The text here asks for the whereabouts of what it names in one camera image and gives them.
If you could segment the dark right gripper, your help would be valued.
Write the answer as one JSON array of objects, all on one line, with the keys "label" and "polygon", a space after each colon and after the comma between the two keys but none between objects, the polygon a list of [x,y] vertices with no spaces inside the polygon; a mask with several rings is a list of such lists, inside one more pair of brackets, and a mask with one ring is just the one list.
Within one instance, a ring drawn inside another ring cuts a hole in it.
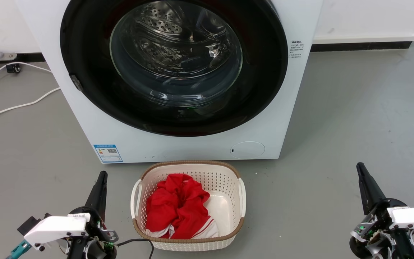
[{"label": "dark right gripper", "polygon": [[414,228],[393,225],[388,212],[406,204],[384,200],[384,193],[365,164],[357,163],[356,170],[365,218],[350,233],[350,250],[360,259],[414,259]]}]

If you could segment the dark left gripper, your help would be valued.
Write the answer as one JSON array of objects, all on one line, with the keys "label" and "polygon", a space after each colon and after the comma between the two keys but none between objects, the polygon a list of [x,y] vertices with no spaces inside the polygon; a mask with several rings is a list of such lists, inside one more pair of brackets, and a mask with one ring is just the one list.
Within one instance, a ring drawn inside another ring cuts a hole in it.
[{"label": "dark left gripper", "polygon": [[70,235],[68,239],[68,259],[115,259],[117,249],[112,245],[118,240],[115,231],[105,226],[108,173],[101,171],[98,175],[85,207],[72,210],[71,214],[88,213],[85,230],[80,234]]}]

